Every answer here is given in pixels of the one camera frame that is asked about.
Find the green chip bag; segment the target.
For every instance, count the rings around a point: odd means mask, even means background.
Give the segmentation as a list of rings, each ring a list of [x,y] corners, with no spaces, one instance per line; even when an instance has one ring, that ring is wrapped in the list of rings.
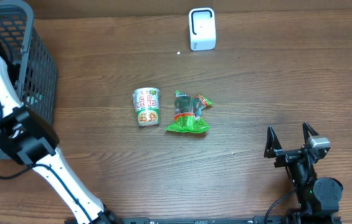
[[[202,110],[213,102],[202,95],[189,96],[179,90],[174,96],[174,122],[166,131],[177,133],[200,134],[208,131],[210,126],[201,117]]]

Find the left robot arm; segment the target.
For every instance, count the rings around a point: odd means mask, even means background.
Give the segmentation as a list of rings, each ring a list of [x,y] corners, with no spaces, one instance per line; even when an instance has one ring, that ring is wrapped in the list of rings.
[[[74,223],[121,223],[69,166],[52,126],[16,95],[10,79],[14,70],[0,41],[0,150],[26,166],[11,177],[29,170],[41,175],[71,209]]]

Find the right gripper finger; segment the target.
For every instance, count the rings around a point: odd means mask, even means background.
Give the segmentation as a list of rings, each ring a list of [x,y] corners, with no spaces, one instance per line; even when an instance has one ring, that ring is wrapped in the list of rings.
[[[267,129],[267,142],[264,151],[264,157],[274,158],[283,151],[282,146],[272,126]]]
[[[304,137],[305,143],[308,142],[309,137],[318,135],[318,133],[308,124],[307,121],[305,121],[302,124],[302,128],[303,128],[303,137]]]

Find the cup noodles container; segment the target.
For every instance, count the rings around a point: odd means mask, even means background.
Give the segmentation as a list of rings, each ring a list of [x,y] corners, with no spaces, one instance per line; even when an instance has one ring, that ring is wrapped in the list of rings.
[[[139,126],[152,126],[160,122],[160,90],[157,88],[139,88],[133,93],[133,106]]]

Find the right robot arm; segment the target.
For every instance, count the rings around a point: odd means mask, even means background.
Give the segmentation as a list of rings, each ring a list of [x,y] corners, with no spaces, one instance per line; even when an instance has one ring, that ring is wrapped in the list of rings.
[[[331,148],[330,140],[318,134],[307,122],[302,124],[304,144],[299,149],[285,151],[272,126],[267,129],[264,157],[274,158],[274,167],[284,167],[293,182],[293,190],[275,201],[264,215],[263,223],[341,223],[334,216],[339,211],[343,185],[331,177],[317,177],[314,164],[323,159]],[[287,210],[280,218],[271,211],[295,194],[298,208]]]

